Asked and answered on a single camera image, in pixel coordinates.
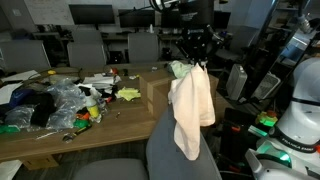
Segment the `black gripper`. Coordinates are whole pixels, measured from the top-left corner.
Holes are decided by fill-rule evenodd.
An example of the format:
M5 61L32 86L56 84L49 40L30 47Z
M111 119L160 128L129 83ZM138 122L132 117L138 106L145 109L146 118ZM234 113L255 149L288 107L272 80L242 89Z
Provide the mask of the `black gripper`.
M210 25L188 27L182 30L176 46L183 56L193 65L205 65L216 52L220 37Z

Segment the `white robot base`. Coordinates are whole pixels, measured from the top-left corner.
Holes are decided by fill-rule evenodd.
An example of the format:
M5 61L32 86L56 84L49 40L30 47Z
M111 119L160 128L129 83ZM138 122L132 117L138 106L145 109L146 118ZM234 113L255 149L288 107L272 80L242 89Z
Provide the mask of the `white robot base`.
M301 62L293 84L284 114L245 153L255 180L320 180L320 59Z

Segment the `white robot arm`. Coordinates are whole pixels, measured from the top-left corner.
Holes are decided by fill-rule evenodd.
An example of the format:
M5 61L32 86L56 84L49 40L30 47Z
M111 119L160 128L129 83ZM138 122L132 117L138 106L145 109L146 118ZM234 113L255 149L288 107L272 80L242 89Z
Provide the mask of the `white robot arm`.
M191 64L205 66L214 36L214 0L149 0L149 3L161 14L178 10L182 32L176 46Z

